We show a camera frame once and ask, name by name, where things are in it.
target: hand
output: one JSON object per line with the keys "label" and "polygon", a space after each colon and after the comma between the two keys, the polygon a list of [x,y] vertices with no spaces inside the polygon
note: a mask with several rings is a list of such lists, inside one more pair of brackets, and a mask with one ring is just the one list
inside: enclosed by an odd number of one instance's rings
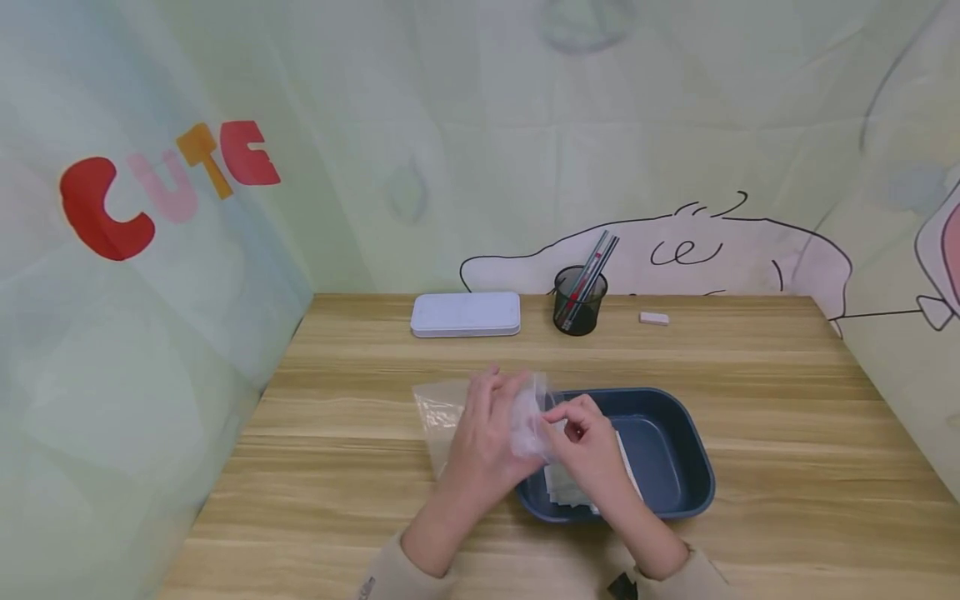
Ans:
{"label": "hand", "polygon": [[508,376],[490,366],[470,379],[437,492],[456,496],[460,510],[476,520],[543,467],[541,458],[517,458],[510,449],[511,410],[528,376]]}
{"label": "hand", "polygon": [[444,472],[400,540],[424,573],[443,577],[483,515],[543,467],[541,458],[517,458],[510,449],[511,409],[527,374],[507,376],[490,366],[470,379]]}
{"label": "hand", "polygon": [[[564,419],[562,433],[552,423]],[[593,398],[577,396],[544,413],[543,420],[554,456],[601,514],[631,496],[639,499],[623,464],[616,431]]]}
{"label": "hand", "polygon": [[[566,419],[564,431],[553,423]],[[577,396],[543,414],[554,456],[623,540],[647,577],[663,580],[689,556],[686,544],[637,495],[610,420],[590,396]]]}

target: cartoon eye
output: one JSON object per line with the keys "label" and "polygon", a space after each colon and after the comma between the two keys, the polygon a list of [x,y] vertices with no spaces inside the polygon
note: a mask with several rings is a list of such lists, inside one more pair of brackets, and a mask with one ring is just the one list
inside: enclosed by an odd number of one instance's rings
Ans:
{"label": "cartoon eye", "polygon": [[684,256],[687,256],[697,248],[696,243],[694,243],[691,240],[685,240],[681,242],[677,246],[677,248],[673,251],[673,256],[671,258],[668,258],[666,260],[657,260],[657,251],[665,243],[666,243],[665,241],[660,242],[659,244],[657,244],[657,247],[654,248],[654,251],[650,252],[650,262],[654,265],[657,265],[658,267],[662,265],[668,265],[671,262],[675,262],[679,265],[698,265],[702,262],[707,262],[708,260],[712,260],[716,258],[717,254],[719,254],[720,250],[723,248],[723,242],[721,242],[720,245],[717,246],[717,249],[713,251],[713,253],[710,256],[707,256],[706,258],[701,258],[698,260],[689,258],[687,260],[683,260]]}

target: pencil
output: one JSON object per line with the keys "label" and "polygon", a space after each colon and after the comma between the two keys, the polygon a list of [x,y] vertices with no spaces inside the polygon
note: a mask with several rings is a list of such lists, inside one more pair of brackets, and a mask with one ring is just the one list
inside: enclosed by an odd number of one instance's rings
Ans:
{"label": "pencil", "polygon": [[587,262],[584,263],[584,266],[580,269],[580,274],[577,275],[577,278],[573,281],[573,286],[571,289],[571,294],[567,297],[566,304],[561,307],[560,311],[557,313],[557,319],[562,319],[564,315],[569,315],[570,311],[576,305],[577,298],[580,297],[580,293],[584,289],[584,285],[587,283],[588,269],[591,267],[595,261],[599,260],[602,253],[600,253],[600,248],[603,246],[604,241],[606,241],[607,236],[610,235],[610,232],[606,229],[603,230],[603,234],[600,236],[600,241],[597,242],[597,245],[593,247],[593,252],[590,253],[590,256],[587,258]]}
{"label": "pencil", "polygon": [[[593,288],[596,286],[597,280],[600,278],[600,274],[603,271],[603,268],[607,266],[607,261],[610,260],[611,255],[613,254],[613,249],[616,248],[616,245],[619,243],[620,238],[614,236],[610,241],[610,244],[602,252],[600,257],[600,262],[596,265],[596,268],[591,271],[587,284],[584,288],[583,298],[589,298],[590,293],[593,291]],[[573,326],[573,321],[577,318],[577,315],[580,313],[580,307],[583,306],[583,302],[578,302],[574,305],[573,310],[570,312],[569,316],[564,321],[564,331],[567,331]]]}

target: navy blue tray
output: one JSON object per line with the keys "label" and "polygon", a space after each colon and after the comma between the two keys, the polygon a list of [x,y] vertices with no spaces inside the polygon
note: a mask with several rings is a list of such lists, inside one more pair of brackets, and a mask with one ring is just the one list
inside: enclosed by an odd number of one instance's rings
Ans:
{"label": "navy blue tray", "polygon": [[[716,491],[713,468],[689,413],[674,397],[656,388],[617,388],[560,392],[560,402],[590,394],[620,433],[636,484],[647,506],[660,518],[687,518],[707,509]],[[543,469],[516,486],[520,503],[551,523],[600,520],[588,506],[550,502]]]}

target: pen holder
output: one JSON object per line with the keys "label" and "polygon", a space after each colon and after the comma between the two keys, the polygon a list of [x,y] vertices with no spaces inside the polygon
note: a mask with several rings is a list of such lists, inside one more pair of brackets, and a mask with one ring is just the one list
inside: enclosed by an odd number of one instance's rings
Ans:
{"label": "pen holder", "polygon": [[580,277],[583,265],[567,267],[553,280],[553,325],[567,335],[587,335],[597,326],[600,302],[607,295],[607,279],[600,275],[592,289]]}

